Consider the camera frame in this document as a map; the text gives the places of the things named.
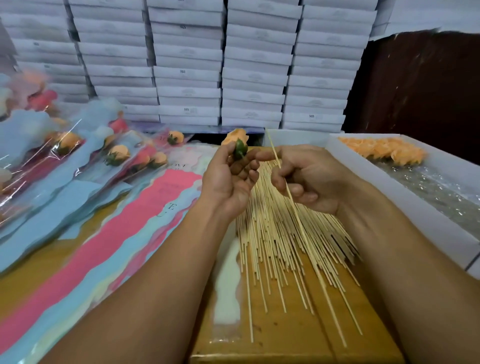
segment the stack of white boxes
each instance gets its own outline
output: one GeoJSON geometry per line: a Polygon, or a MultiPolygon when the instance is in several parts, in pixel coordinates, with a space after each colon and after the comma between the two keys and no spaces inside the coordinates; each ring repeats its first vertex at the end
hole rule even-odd
{"type": "Polygon", "coordinates": [[[218,125],[223,0],[147,0],[164,124],[218,125]]]}
{"type": "Polygon", "coordinates": [[[292,62],[298,0],[229,0],[222,125],[278,128],[292,62]]]}
{"type": "Polygon", "coordinates": [[[97,96],[115,97],[125,118],[159,121],[153,52],[143,0],[69,0],[78,48],[97,96]]]}
{"type": "Polygon", "coordinates": [[[340,132],[377,0],[303,0],[284,129],[340,132]]]}
{"type": "Polygon", "coordinates": [[[85,68],[75,45],[75,28],[63,0],[2,0],[0,16],[16,48],[14,58],[20,70],[48,74],[48,86],[59,94],[59,106],[62,102],[89,100],[85,68]]]}

